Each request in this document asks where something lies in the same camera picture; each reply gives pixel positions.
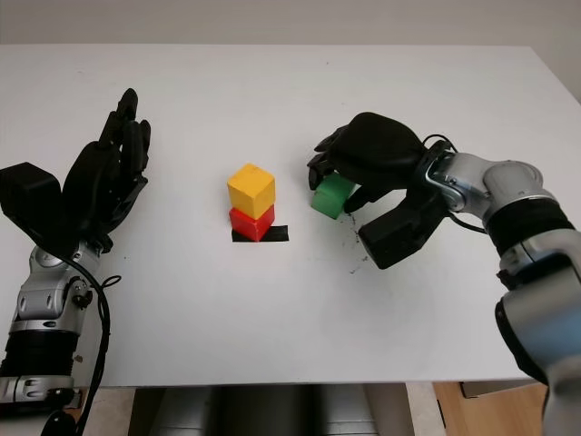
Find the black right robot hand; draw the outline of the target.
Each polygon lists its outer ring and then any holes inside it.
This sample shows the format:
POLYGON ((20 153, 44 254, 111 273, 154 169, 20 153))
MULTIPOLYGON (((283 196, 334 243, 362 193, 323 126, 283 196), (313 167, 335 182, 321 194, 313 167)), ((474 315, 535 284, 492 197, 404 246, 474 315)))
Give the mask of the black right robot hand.
POLYGON ((352 213, 384 195, 405 189, 427 148, 406 125, 370 112, 356 115, 315 147, 308 162, 309 186, 316 190, 332 173, 359 188, 344 203, 352 213))

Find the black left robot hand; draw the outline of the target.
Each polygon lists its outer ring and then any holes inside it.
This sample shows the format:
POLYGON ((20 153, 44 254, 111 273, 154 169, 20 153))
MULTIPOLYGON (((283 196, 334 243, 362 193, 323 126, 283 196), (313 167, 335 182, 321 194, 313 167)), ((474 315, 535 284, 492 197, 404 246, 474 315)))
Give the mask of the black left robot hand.
POLYGON ((136 120, 138 95, 127 89, 98 140, 86 145, 66 176, 66 223, 76 238, 101 253, 113 248, 110 233, 132 210, 148 179, 151 126, 136 120))

